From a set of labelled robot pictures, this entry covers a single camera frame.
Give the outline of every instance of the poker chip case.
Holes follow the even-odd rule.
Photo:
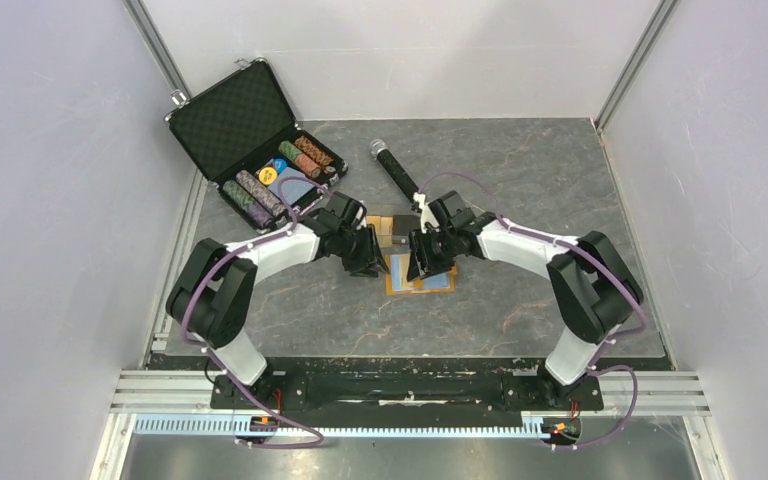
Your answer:
[[[346,162],[298,125],[265,59],[259,58],[192,99],[176,103],[178,108],[165,118],[170,131],[223,200],[259,232],[283,226],[289,214],[284,211],[265,223],[256,220],[221,187],[239,178],[237,174],[243,170],[257,178],[261,168],[275,158],[282,158],[281,142],[304,142],[299,137],[305,137],[320,150],[320,157],[330,156],[333,161],[329,168],[322,168],[312,178],[316,183],[330,188],[346,175]],[[287,162],[286,168],[302,171],[292,161]],[[293,209],[304,212],[321,197],[321,192],[311,189],[292,203]]]

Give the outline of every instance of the floor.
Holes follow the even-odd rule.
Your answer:
[[[584,438],[588,430],[598,435],[615,422],[585,419]],[[137,435],[122,478],[700,478],[680,418],[634,419],[620,437],[602,446],[555,454],[547,454],[548,448],[537,440],[527,439],[330,441],[338,448],[250,451],[223,437]]]
[[[418,184],[441,170],[479,177],[498,206],[460,179],[431,184],[434,198],[456,189],[474,206],[497,209],[517,223],[548,232],[607,234],[642,278],[616,188],[599,139],[586,119],[466,119],[307,122],[304,127],[349,163],[338,190],[368,205],[407,205],[367,145],[382,138]],[[241,241],[256,234],[208,190],[196,241]],[[456,290],[388,296],[383,278],[347,276],[338,259],[323,259],[255,287],[246,330],[267,356],[481,355],[546,356],[563,323],[550,284],[510,265],[458,260]],[[650,305],[645,304],[651,315]],[[170,355],[200,355],[173,324]],[[608,356],[660,357],[654,329],[624,341]]]

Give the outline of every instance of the metal rack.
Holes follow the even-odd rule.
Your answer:
[[[533,375],[530,371],[514,375]],[[694,372],[638,372],[639,398],[635,417],[680,417],[704,480],[726,478],[710,433],[710,410]],[[622,373],[599,378],[605,409],[582,411],[582,417],[615,417],[628,409],[632,383]],[[296,429],[264,433],[251,428],[258,410],[210,408],[213,385],[200,371],[123,371],[93,467],[93,480],[120,478],[130,441],[135,434],[235,435],[299,437]],[[324,428],[329,438],[521,438],[537,441],[544,418],[562,417],[559,411],[520,412],[522,427],[499,428]]]

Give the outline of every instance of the white wall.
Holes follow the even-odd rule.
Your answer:
[[[87,478],[192,167],[121,2],[0,1],[0,479]]]
[[[594,117],[658,0],[144,0],[193,92],[273,64],[302,119]]]
[[[676,356],[768,478],[768,2],[681,2],[607,141]]]

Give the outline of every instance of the gray marble surface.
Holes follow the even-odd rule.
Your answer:
[[[384,139],[422,184],[441,170],[481,179],[513,221],[553,233],[599,230],[642,278],[599,140],[586,119],[365,120],[308,122],[349,163],[338,190],[367,204],[406,204],[367,145]],[[431,198],[456,189],[476,211],[493,210],[479,188],[440,178]],[[255,233],[208,191],[195,239],[241,241]],[[545,356],[563,323],[549,282],[507,264],[458,260],[453,293],[388,296],[384,279],[346,275],[339,259],[294,267],[255,287],[246,330],[267,356]],[[173,326],[168,354],[200,354]],[[662,356],[654,329],[609,356]]]

